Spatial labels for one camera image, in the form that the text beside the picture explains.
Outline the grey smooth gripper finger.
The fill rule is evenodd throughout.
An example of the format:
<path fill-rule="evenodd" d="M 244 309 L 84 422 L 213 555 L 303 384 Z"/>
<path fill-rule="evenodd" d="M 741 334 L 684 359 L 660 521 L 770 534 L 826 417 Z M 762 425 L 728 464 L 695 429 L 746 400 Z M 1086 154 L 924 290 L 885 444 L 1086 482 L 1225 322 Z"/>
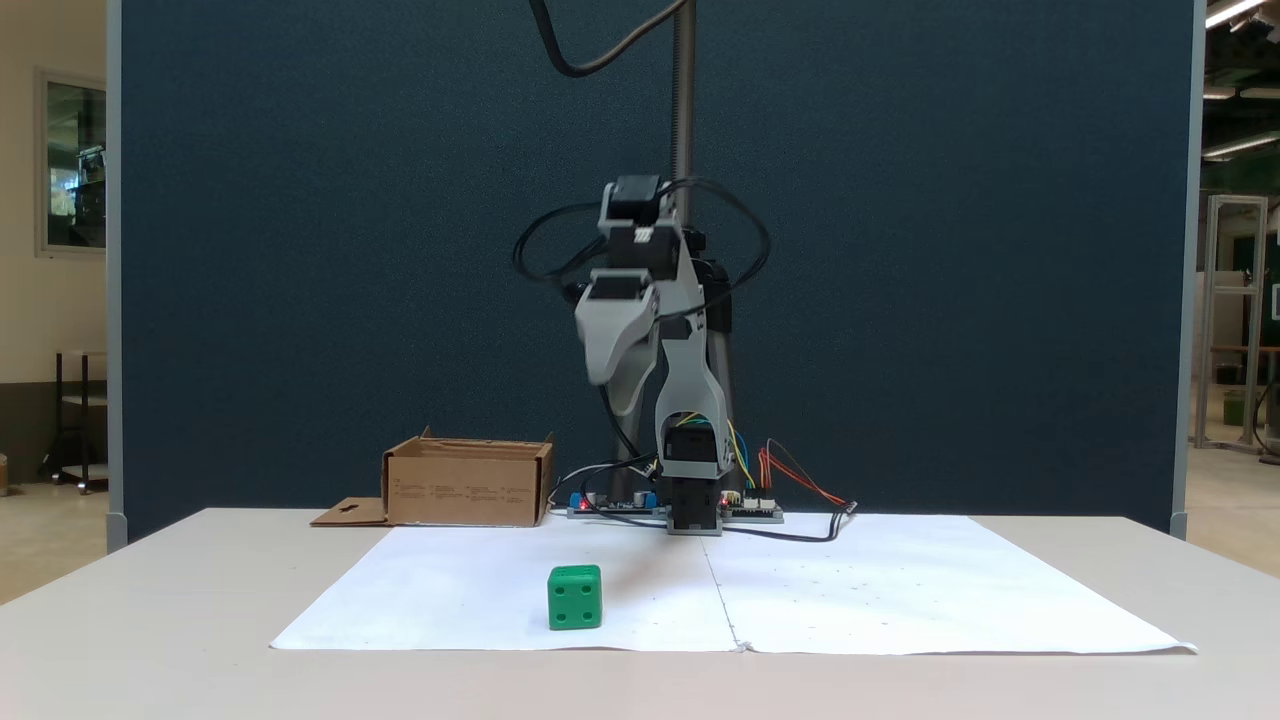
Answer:
<path fill-rule="evenodd" d="M 628 415 L 657 365 L 658 324 L 652 310 L 609 311 L 607 393 L 616 416 Z"/>

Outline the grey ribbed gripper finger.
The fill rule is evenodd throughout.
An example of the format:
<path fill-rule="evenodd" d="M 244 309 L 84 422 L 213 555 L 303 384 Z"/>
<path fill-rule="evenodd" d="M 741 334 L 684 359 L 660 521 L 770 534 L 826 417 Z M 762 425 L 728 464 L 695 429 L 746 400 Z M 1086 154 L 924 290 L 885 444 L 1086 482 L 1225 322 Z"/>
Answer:
<path fill-rule="evenodd" d="M 646 338 L 657 316 L 655 299 L 582 299 L 575 309 L 588 380 L 604 386 L 627 350 Z"/>

